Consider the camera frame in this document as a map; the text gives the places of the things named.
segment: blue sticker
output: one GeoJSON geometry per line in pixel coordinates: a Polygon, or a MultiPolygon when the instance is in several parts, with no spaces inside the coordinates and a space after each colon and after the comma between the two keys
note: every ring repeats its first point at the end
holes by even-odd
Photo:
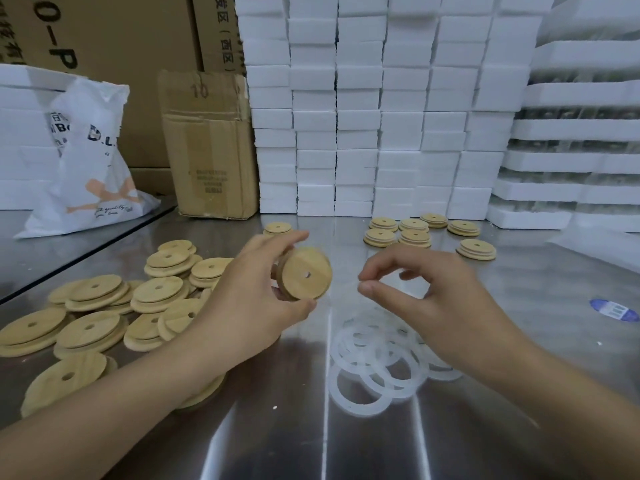
{"type": "Polygon", "coordinates": [[[615,318],[623,322],[640,322],[640,315],[624,305],[608,299],[592,299],[591,307],[606,317],[615,318]]]}

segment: stainless steel table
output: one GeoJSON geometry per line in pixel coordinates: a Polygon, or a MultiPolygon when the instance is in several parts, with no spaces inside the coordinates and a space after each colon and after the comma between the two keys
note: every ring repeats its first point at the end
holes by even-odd
{"type": "MultiPolygon", "coordinates": [[[[108,478],[580,477],[524,414],[467,377],[428,381],[416,396],[371,419],[336,407],[325,387],[328,343],[349,317],[332,306],[332,296],[354,283],[376,252],[362,242],[368,219],[262,216],[225,222],[171,213],[0,306],[0,325],[39,309],[47,293],[64,282],[102,273],[143,278],[146,257],[171,239],[193,241],[203,257],[235,255],[261,230],[261,220],[289,220],[311,231],[308,243],[331,258],[332,293],[309,320],[231,371],[217,396],[162,421],[108,478]]],[[[541,345],[640,403],[639,324],[604,317],[589,306],[592,298],[606,298],[640,310],[640,276],[544,245],[553,232],[481,225],[482,239],[496,245],[498,258],[470,264],[513,320],[541,345]]],[[[452,251],[459,241],[443,230],[431,233],[436,249],[452,251]]],[[[121,365],[139,356],[122,344],[107,354],[121,365]]],[[[0,427],[19,418],[29,382],[54,362],[50,349],[0,360],[0,427]]],[[[354,401],[371,401],[356,383],[340,386],[354,401]]]]}
{"type": "Polygon", "coordinates": [[[132,221],[73,234],[20,240],[13,236],[24,229],[31,211],[0,211],[0,303],[165,215],[174,207],[175,198],[167,197],[153,212],[132,221]]]}

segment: wooden lid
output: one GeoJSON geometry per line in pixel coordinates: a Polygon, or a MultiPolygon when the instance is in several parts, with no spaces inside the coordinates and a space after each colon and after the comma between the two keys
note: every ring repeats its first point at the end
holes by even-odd
{"type": "Polygon", "coordinates": [[[73,301],[89,301],[100,298],[116,290],[122,284],[122,278],[116,274],[103,274],[89,278],[71,291],[69,298],[73,301]]]}
{"type": "Polygon", "coordinates": [[[101,311],[78,318],[62,329],[57,342],[66,349],[90,345],[107,337],[120,324],[117,312],[101,311]]]}
{"type": "Polygon", "coordinates": [[[133,297],[140,303],[155,303],[176,295],[183,284],[177,276],[154,278],[142,283],[137,290],[133,291],[133,297]]]}
{"type": "Polygon", "coordinates": [[[0,345],[18,345],[39,339],[55,330],[65,319],[62,308],[46,308],[9,323],[0,330],[0,345]]]}
{"type": "Polygon", "coordinates": [[[187,261],[187,259],[189,259],[189,256],[191,255],[189,254],[188,250],[180,248],[167,251],[158,251],[154,254],[151,254],[151,256],[147,258],[147,265],[159,268],[177,266],[178,264],[187,261]]]}

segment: white foam box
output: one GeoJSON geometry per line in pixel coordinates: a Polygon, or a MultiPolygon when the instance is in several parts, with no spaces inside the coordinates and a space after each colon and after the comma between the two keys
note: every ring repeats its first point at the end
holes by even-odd
{"type": "Polygon", "coordinates": [[[364,111],[379,106],[379,89],[338,89],[338,111],[364,111]]]}
{"type": "Polygon", "coordinates": [[[424,111],[427,91],[396,91],[382,89],[380,110],[382,111],[424,111]]]}
{"type": "Polygon", "coordinates": [[[256,148],[258,165],[295,165],[295,148],[256,148]]]}
{"type": "Polygon", "coordinates": [[[381,66],[382,42],[338,42],[335,60],[339,66],[381,66]]]}
{"type": "Polygon", "coordinates": [[[246,81],[250,88],[288,88],[289,66],[247,66],[246,81]]]}
{"type": "Polygon", "coordinates": [[[296,131],[332,131],[335,129],[335,111],[294,111],[293,128],[296,131]]]}
{"type": "Polygon", "coordinates": [[[464,131],[466,112],[425,112],[423,131],[464,131]]]}
{"type": "Polygon", "coordinates": [[[298,131],[299,150],[333,150],[337,149],[334,131],[298,131]]]}
{"type": "Polygon", "coordinates": [[[287,40],[287,19],[282,15],[238,16],[240,39],[287,40]]]}
{"type": "Polygon", "coordinates": [[[493,188],[503,157],[501,152],[462,152],[453,185],[493,188]]]}
{"type": "Polygon", "coordinates": [[[338,66],[338,89],[379,89],[382,87],[381,66],[338,66]]]}
{"type": "Polygon", "coordinates": [[[260,181],[267,184],[295,184],[295,165],[258,165],[260,181]]]}
{"type": "Polygon", "coordinates": [[[293,91],[296,111],[335,111],[335,91],[293,91]]]}
{"type": "Polygon", "coordinates": [[[254,128],[289,130],[293,128],[290,109],[252,109],[251,122],[254,128]]]}
{"type": "Polygon", "coordinates": [[[473,89],[430,89],[425,111],[470,111],[473,101],[473,89]]]}
{"type": "Polygon", "coordinates": [[[429,67],[431,65],[431,42],[388,41],[382,55],[383,67],[429,67]]]}
{"type": "Polygon", "coordinates": [[[293,130],[254,129],[257,148],[295,148],[296,132],[293,130]]]}
{"type": "Polygon", "coordinates": [[[366,150],[378,147],[378,132],[375,130],[338,130],[339,150],[366,150]]]}
{"type": "Polygon", "coordinates": [[[253,66],[291,64],[286,40],[247,39],[243,42],[244,63],[253,66]]]}
{"type": "Polygon", "coordinates": [[[337,217],[371,217],[373,202],[363,201],[335,201],[335,215],[337,217]]]}
{"type": "Polygon", "coordinates": [[[441,15],[491,15],[493,0],[442,0],[441,15]]]}
{"type": "Polygon", "coordinates": [[[335,66],[335,44],[291,44],[292,66],[335,66]]]}
{"type": "Polygon", "coordinates": [[[298,185],[335,185],[334,169],[298,168],[298,185]]]}
{"type": "Polygon", "coordinates": [[[338,0],[289,0],[292,18],[337,18],[338,0]]]}
{"type": "Polygon", "coordinates": [[[260,182],[260,199],[295,201],[297,198],[297,184],[267,184],[260,182]]]}
{"type": "Polygon", "coordinates": [[[382,77],[383,89],[424,91],[429,85],[429,69],[387,67],[382,77]]]}
{"type": "Polygon", "coordinates": [[[249,106],[252,109],[291,109],[291,89],[251,88],[249,89],[249,106]]]}
{"type": "Polygon", "coordinates": [[[298,168],[335,168],[335,151],[298,150],[298,168]]]}
{"type": "Polygon", "coordinates": [[[380,111],[338,111],[339,130],[378,130],[380,129],[380,111]]]}
{"type": "Polygon", "coordinates": [[[331,91],[335,87],[334,67],[293,66],[290,88],[303,91],[331,91]]]}
{"type": "Polygon", "coordinates": [[[335,18],[290,18],[290,43],[334,43],[335,18]]]}
{"type": "Polygon", "coordinates": [[[489,39],[490,16],[440,17],[438,42],[485,42],[489,39]]]}
{"type": "Polygon", "coordinates": [[[366,202],[373,201],[373,185],[335,186],[335,201],[366,202]]]}

